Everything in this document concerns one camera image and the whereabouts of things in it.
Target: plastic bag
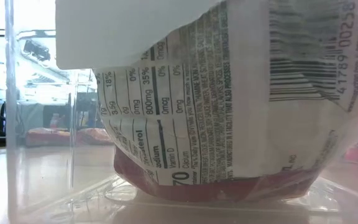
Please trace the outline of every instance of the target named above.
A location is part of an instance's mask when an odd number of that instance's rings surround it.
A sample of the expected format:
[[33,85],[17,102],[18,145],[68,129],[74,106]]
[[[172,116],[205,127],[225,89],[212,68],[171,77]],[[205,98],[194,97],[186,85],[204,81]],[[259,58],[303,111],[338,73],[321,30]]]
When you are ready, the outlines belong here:
[[223,1],[137,63],[94,72],[114,168],[136,187],[299,197],[357,140],[358,1]]

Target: plastic bin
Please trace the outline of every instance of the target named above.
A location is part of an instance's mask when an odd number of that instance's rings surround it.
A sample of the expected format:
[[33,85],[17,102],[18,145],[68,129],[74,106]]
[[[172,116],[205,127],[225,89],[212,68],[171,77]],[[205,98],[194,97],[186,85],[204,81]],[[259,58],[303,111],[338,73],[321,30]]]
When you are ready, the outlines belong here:
[[6,0],[12,223],[358,223],[358,165],[343,161],[305,196],[269,203],[171,202],[122,180],[113,144],[94,138],[92,71],[56,66],[54,11],[53,0]]

